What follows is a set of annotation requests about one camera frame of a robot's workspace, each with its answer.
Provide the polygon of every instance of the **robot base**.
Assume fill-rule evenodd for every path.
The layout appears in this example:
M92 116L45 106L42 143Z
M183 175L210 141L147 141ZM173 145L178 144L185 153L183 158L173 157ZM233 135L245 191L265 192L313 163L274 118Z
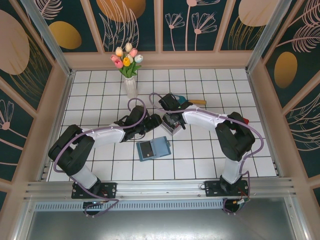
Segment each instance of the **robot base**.
M108 198L108 199L115 199L117 192L117 183L116 182L102 182L100 184L98 196ZM89 195L82 188L76 184L75 182L72 184L72 199L94 199L93 196Z
M238 188L240 188L245 194L248 195L248 182L246 180L240 180L237 184L237 187L233 189L230 193L226 193L221 187L221 181L205 181L204 182L204 189L205 195L207 197L237 197L241 196L241 192Z

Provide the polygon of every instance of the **flower bouquet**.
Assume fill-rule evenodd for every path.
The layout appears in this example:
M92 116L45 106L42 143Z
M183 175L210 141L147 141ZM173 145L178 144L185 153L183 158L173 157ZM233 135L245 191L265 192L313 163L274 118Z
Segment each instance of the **flower bouquet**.
M115 55L111 55L110 58L124 76L126 94L129 99L132 99L138 96L135 76L137 75L136 71L141 68L141 65L137 64L141 63L144 57L140 54L137 55L138 50L133 48L129 42L125 45L125 51L126 55L121 47L117 47Z

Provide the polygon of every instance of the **white vase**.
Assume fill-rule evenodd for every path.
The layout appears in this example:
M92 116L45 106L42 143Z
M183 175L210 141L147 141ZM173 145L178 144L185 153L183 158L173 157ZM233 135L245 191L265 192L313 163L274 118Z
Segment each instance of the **white vase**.
M130 78L124 78L124 86L126 90L126 95L129 99L138 97L137 91L137 81L135 80L135 76Z

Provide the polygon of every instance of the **wall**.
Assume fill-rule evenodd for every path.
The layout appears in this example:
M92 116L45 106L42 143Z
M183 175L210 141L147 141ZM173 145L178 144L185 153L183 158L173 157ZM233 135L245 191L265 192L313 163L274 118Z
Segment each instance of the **wall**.
M0 232L7 239L27 182L36 180L66 75L15 0L1 1L0 46Z
M131 42L145 68L244 67L279 0L36 0L73 69L113 68Z
M284 176L292 177L315 239L320 239L320 1L291 4L252 72Z

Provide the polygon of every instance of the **tulip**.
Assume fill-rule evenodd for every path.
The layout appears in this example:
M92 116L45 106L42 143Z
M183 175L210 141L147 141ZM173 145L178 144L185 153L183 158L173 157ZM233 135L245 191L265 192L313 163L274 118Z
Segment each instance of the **tulip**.
M122 51L122 48L118 46L115 50L115 55L117 55L118 57L122 57L123 54L124 52Z
M130 42L127 42L125 45L125 51L130 52L132 50L132 44Z
M130 60L131 64L134 62L134 58L130 54L128 54L126 57Z
M130 54L131 57L133 57L133 58L137 55L137 53L138 53L138 50L135 49L135 48L132 48L132 50L129 52L129 54Z
M114 64L117 69L121 69L124 66L124 64L122 63L122 61L120 59L115 60Z
M141 63L143 59L144 59L144 56L140 54L134 57L134 60L137 64Z
M112 62L115 62L116 60L119 60L120 58L118 56L112 54L110 59Z
M130 66L130 60L129 60L128 57L125 57L125 58L123 59L123 65L125 65L126 67Z

